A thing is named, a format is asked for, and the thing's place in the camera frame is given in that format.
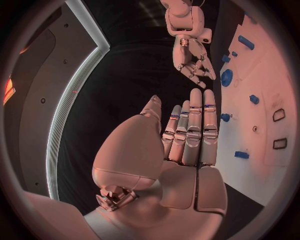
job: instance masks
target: blue cylinder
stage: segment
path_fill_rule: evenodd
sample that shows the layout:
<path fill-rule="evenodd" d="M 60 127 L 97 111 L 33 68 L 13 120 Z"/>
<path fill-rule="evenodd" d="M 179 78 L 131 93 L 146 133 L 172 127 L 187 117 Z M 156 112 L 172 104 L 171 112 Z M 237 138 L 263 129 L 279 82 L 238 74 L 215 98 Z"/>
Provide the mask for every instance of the blue cylinder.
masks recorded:
<path fill-rule="evenodd" d="M 247 46 L 249 49 L 253 50 L 254 49 L 254 43 L 250 42 L 247 38 L 243 36 L 238 36 L 238 41 L 245 46 Z"/>
<path fill-rule="evenodd" d="M 243 151 L 236 151 L 234 156 L 236 158 L 241 158 L 241 159 L 248 159 L 249 158 L 249 154 Z"/>
<path fill-rule="evenodd" d="M 229 120 L 230 120 L 230 115 L 229 114 L 227 114 L 227 113 L 222 113 L 221 114 L 221 119 L 224 121 L 224 122 L 229 122 Z"/>
<path fill-rule="evenodd" d="M 228 56 L 226 56 L 226 55 L 223 55 L 222 61 L 223 61 L 224 63 L 229 63 L 229 62 L 230 62 L 230 57 L 228 57 Z"/>
<path fill-rule="evenodd" d="M 234 77 L 233 71 L 230 69 L 226 69 L 221 76 L 221 83 L 223 87 L 228 87 L 230 83 L 232 82 Z"/>
<path fill-rule="evenodd" d="M 257 96 L 255 96 L 255 95 L 251 95 L 251 96 L 250 96 L 250 101 L 251 101 L 252 103 L 254 103 L 254 104 L 259 104 L 260 99 L 259 99 Z"/>

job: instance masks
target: blue knob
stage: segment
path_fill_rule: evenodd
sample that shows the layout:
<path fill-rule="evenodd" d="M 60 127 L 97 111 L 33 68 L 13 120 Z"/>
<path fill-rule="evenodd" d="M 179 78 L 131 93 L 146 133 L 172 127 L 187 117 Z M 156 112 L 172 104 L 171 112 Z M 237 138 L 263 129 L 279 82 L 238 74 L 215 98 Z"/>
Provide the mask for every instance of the blue knob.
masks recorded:
<path fill-rule="evenodd" d="M 260 102 L 260 99 L 255 95 L 251 95 L 250 96 L 250 101 L 254 104 L 258 104 Z"/>
<path fill-rule="evenodd" d="M 244 44 L 245 46 L 247 46 L 248 48 L 250 48 L 251 50 L 254 49 L 254 43 L 250 42 L 247 38 L 240 35 L 238 36 L 238 41 Z"/>
<path fill-rule="evenodd" d="M 222 61 L 223 61 L 224 63 L 229 63 L 229 62 L 230 62 L 230 57 L 228 57 L 228 56 L 226 56 L 226 55 L 223 55 Z"/>
<path fill-rule="evenodd" d="M 226 69 L 221 76 L 221 83 L 223 87 L 228 87 L 230 83 L 232 82 L 234 77 L 233 71 L 230 69 Z"/>
<path fill-rule="evenodd" d="M 241 158 L 241 159 L 248 159 L 249 158 L 249 154 L 243 151 L 236 151 L 234 154 L 235 157 L 237 158 Z"/>
<path fill-rule="evenodd" d="M 221 119 L 224 121 L 224 122 L 228 122 L 230 120 L 230 115 L 227 114 L 227 113 L 222 113 L 221 114 Z"/>

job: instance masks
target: orange light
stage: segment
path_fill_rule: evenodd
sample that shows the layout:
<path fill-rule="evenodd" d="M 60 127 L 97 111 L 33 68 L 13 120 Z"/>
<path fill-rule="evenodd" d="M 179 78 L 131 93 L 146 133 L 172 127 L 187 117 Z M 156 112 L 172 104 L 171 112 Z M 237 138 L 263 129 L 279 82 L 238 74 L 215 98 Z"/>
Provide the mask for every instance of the orange light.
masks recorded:
<path fill-rule="evenodd" d="M 5 87 L 5 96 L 3 100 L 3 106 L 6 104 L 6 102 L 14 95 L 16 90 L 13 88 L 13 82 L 11 79 L 8 79 Z"/>

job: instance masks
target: hole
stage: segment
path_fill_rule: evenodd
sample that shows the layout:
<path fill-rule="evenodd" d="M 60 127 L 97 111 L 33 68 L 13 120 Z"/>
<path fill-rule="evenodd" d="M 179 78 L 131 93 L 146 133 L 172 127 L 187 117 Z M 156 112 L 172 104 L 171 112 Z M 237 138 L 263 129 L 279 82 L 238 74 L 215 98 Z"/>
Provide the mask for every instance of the hole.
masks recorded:
<path fill-rule="evenodd" d="M 288 145 L 288 140 L 286 138 L 277 139 L 273 142 L 273 149 L 285 149 Z"/>
<path fill-rule="evenodd" d="M 277 122 L 281 119 L 284 119 L 285 117 L 286 117 L 285 110 L 281 108 L 281 109 L 277 110 L 276 112 L 274 112 L 273 121 Z"/>

